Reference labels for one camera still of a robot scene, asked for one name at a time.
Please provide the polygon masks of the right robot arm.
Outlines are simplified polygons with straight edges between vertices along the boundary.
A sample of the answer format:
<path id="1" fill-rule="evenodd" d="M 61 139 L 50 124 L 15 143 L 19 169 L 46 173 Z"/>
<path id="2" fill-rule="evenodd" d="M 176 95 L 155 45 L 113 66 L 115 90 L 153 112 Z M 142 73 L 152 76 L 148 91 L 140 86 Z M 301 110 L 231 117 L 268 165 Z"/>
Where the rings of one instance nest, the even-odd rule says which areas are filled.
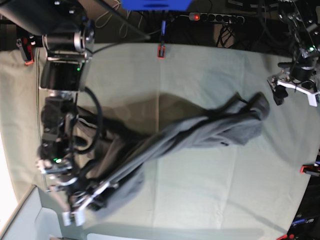
<path id="1" fill-rule="evenodd" d="M 94 27 L 76 0 L 3 0 L 0 12 L 27 32 L 40 36 L 46 51 L 40 88 L 50 92 L 41 112 L 43 134 L 37 168 L 52 175 L 65 191 L 69 207 L 120 208 L 144 182 L 136 167 L 119 180 L 107 180 L 103 157 L 79 167 L 76 155 L 115 141 L 122 153 L 141 137 L 121 122 L 103 117 L 95 94 L 85 86 L 94 45 Z"/>

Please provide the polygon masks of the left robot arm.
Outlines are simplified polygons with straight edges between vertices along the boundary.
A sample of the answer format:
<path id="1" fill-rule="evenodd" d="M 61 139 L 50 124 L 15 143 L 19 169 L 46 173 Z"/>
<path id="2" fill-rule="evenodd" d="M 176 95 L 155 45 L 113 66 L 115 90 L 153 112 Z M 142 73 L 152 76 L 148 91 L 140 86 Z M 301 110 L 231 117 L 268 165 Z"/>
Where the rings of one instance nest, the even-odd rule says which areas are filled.
<path id="1" fill-rule="evenodd" d="M 281 71 L 267 81 L 279 106 L 288 97 L 287 90 L 303 93 L 308 104 L 320 103 L 320 25 L 309 0 L 279 0 L 280 19 L 287 24 L 291 43 L 291 62 L 280 62 Z"/>

